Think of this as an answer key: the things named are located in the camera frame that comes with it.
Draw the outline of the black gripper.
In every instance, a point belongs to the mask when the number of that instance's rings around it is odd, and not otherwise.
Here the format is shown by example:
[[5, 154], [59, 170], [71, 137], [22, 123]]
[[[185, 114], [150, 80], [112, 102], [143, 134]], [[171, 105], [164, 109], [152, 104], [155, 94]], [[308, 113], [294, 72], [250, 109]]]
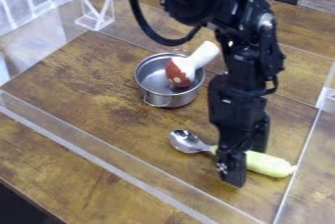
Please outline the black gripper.
[[209, 81], [209, 121], [218, 130], [217, 173], [223, 182], [242, 188], [246, 182], [246, 154], [266, 150], [270, 118], [265, 112], [265, 82], [234, 80], [218, 74]]

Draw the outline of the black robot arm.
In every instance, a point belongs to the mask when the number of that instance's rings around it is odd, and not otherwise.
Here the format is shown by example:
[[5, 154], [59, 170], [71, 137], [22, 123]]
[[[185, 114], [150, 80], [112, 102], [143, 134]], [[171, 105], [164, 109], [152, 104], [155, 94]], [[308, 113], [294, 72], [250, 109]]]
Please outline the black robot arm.
[[148, 26], [139, 0], [128, 0], [144, 34], [159, 44], [178, 46], [202, 27], [214, 30], [226, 72], [207, 87], [209, 121], [219, 132], [215, 167], [221, 180], [241, 188], [246, 182], [246, 151], [266, 148], [269, 116], [265, 83], [277, 81], [285, 56], [276, 39], [276, 20], [264, 0], [160, 0], [169, 16], [191, 28], [179, 39], [167, 39]]

